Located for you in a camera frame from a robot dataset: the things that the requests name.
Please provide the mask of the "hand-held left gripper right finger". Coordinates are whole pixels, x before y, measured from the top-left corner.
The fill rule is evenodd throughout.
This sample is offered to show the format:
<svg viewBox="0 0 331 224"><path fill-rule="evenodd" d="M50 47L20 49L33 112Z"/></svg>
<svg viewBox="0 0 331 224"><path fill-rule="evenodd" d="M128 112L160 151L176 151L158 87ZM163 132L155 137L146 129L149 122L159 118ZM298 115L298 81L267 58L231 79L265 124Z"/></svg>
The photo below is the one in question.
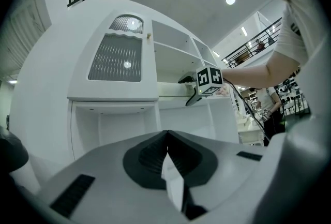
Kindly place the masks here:
<svg viewBox="0 0 331 224"><path fill-rule="evenodd" d="M217 141L181 131L170 133L209 149L218 158L209 181L190 189L195 204L207 210L191 223L253 223L274 178L286 133L273 136L267 147Z"/></svg>

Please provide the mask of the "person's right hand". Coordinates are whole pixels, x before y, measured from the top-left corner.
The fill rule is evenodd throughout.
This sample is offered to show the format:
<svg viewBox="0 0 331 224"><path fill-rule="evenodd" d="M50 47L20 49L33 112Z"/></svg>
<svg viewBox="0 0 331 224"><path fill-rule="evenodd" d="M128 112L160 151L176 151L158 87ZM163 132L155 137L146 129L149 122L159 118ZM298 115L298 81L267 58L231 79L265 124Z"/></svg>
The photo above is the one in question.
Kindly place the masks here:
<svg viewBox="0 0 331 224"><path fill-rule="evenodd" d="M216 95L228 97L230 95L229 85L224 84L224 86L222 88L220 88L219 90L216 91Z"/></svg>

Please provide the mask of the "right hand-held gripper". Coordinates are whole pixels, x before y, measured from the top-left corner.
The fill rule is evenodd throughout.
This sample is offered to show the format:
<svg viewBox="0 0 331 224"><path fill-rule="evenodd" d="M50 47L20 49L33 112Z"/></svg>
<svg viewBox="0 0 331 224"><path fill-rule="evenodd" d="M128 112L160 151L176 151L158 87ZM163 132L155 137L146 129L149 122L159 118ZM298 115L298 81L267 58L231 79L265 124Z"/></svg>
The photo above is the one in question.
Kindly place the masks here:
<svg viewBox="0 0 331 224"><path fill-rule="evenodd" d="M196 71L189 71L178 80L179 84L195 83L194 93L186 102L186 106L192 106L203 97L213 95L223 86L221 70L217 67L204 66Z"/></svg>

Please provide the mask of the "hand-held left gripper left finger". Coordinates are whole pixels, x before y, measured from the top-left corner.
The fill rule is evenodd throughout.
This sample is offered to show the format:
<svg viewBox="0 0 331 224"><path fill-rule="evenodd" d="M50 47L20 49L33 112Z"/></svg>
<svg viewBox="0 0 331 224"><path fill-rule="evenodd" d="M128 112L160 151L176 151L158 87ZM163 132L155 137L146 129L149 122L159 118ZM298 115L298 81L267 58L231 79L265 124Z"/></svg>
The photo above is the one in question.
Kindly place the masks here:
<svg viewBox="0 0 331 224"><path fill-rule="evenodd" d="M58 172L37 193L19 187L46 223L180 223L161 178L152 132L97 147Z"/></svg>

